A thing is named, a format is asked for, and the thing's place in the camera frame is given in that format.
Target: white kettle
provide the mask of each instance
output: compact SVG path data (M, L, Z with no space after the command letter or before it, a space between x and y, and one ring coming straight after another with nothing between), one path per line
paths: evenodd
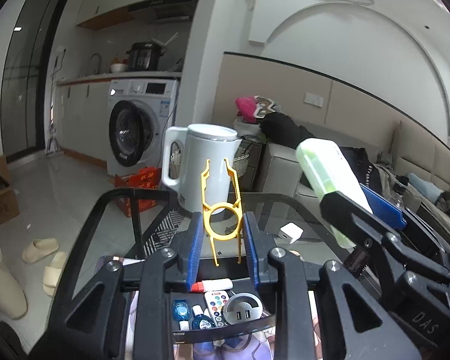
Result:
M200 176L210 160L205 199L209 205L226 202L230 176L224 159L233 164L241 139L235 130L211 124L191 124L188 127L170 127L165 133L162 158L162 182L178 193L178 202L189 212L202 212ZM172 179L170 173L170 148L173 142L183 145L180 173Z

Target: kitchen counter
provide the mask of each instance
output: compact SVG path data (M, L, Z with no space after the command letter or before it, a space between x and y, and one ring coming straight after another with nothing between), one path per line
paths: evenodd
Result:
M169 79L176 78L180 80L182 72L168 72L168 71L124 71L120 73L106 73L96 74L92 76L84 76L76 79L66 79L57 81L56 85L74 85L85 83L98 83L100 81L111 81L116 79L130 79L130 78L161 78Z

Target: kettle handle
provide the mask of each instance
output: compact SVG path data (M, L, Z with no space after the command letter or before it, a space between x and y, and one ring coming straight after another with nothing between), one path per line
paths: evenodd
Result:
M170 173L170 148L173 142L180 142L183 145L182 147L185 147L187 132L188 128L186 127L170 127L166 130L163 141L162 182L175 192L179 192L181 176L172 179L168 175Z

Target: remote control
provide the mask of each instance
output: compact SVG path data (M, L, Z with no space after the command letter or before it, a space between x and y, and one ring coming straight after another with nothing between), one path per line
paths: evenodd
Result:
M225 320L222 315L222 308L228 302L228 294L226 291L209 291L205 292L205 303L207 304L210 317L215 322L215 326L225 326Z

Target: light switch panel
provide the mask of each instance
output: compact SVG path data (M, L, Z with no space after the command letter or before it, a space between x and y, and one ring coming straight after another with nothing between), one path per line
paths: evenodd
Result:
M307 93L303 102L317 107L323 107L323 97L318 96L317 94Z

